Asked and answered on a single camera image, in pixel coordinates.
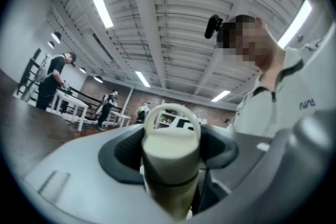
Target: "brick wall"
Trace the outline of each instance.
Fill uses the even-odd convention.
[[[130,92],[130,88],[128,87],[107,81],[104,81],[104,83],[102,84],[94,80],[93,77],[88,77],[83,84],[81,92],[100,100],[105,93],[110,93],[113,89],[117,89],[122,93],[122,96],[118,96],[118,107],[122,108]],[[130,101],[126,107],[125,115],[130,116],[132,118],[130,124],[134,124],[137,120],[136,112],[139,107],[143,106],[146,102],[150,102],[150,107],[153,108],[161,104],[163,100],[165,100],[165,103],[177,103],[185,105],[187,108],[193,111],[197,117],[207,119],[208,124],[220,127],[227,127],[228,124],[224,123],[224,121],[226,119],[231,120],[235,115],[235,113],[232,111],[183,102],[180,100],[167,98],[139,90],[133,91]]]

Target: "person in black shirt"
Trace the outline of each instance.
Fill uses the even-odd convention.
[[[49,103],[53,99],[56,90],[59,86],[67,88],[68,85],[63,82],[60,74],[63,70],[65,64],[75,66],[76,55],[73,52],[67,52],[56,58],[54,58],[48,69],[48,74],[52,75],[41,82],[38,88],[38,98],[36,102],[36,107],[42,110],[46,110]]]
[[[114,106],[117,107],[117,103],[115,103],[115,98],[118,95],[117,90],[113,90],[111,94],[109,94],[109,97],[107,99],[107,103],[103,106],[101,110],[101,115],[98,119],[98,124],[96,125],[97,129],[100,131],[104,131],[104,128],[102,127],[103,122],[106,120],[107,116],[110,113],[111,108]]]

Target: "bottle handle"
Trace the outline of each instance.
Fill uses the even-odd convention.
[[[193,125],[195,135],[197,136],[197,139],[199,140],[201,138],[201,126],[197,120],[196,115],[188,108],[186,108],[183,105],[180,104],[174,104],[174,103],[165,103],[158,105],[154,107],[149,114],[147,115],[145,122],[144,122],[144,128],[146,135],[151,135],[157,132],[154,129],[154,120],[155,117],[162,111],[166,109],[175,110],[177,112],[182,113],[185,115],[185,117],[190,121],[190,123]]]

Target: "white table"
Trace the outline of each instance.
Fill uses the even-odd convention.
[[[56,110],[54,110],[57,97],[59,97],[59,101],[58,101]],[[51,113],[60,114],[60,108],[61,108],[62,101],[66,101],[66,102],[74,104],[74,113],[73,113],[72,118],[71,118],[72,123],[75,120],[75,116],[77,114],[78,107],[81,106],[82,108],[84,108],[83,112],[82,112],[82,115],[80,116],[79,125],[78,125],[78,132],[80,132],[82,130],[85,115],[86,115],[86,112],[87,112],[89,106],[87,104],[85,104],[83,101],[81,101],[81,100],[79,100],[79,99],[77,99],[73,96],[70,96],[70,95],[68,95],[68,94],[66,94],[66,93],[64,93],[60,90],[57,90],[56,94],[54,96],[54,99],[51,103]]]
[[[121,122],[120,122],[120,128],[122,128],[124,126],[124,122],[125,120],[127,120],[127,123],[126,123],[126,126],[128,126],[130,124],[130,120],[131,118],[126,116],[126,115],[123,115],[123,114],[120,114],[118,113],[117,111],[113,111],[113,110],[110,110],[110,113],[109,113],[109,116],[107,118],[107,121],[106,121],[106,125],[105,127],[107,127],[109,125],[109,121],[110,121],[110,118],[111,118],[111,114],[115,115],[115,119],[114,119],[114,124],[117,123],[117,118],[121,118]]]

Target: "white post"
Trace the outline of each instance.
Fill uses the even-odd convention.
[[[121,115],[124,115],[124,112],[125,112],[125,110],[126,110],[126,107],[127,107],[127,105],[128,105],[128,102],[129,102],[130,99],[131,99],[131,95],[132,95],[132,93],[133,93],[133,90],[134,90],[134,85],[132,86],[131,91],[130,91],[130,93],[129,93],[128,96],[127,96],[127,99],[126,99],[125,104],[124,104],[124,106],[123,106],[123,108],[122,108],[122,111],[121,111]]]

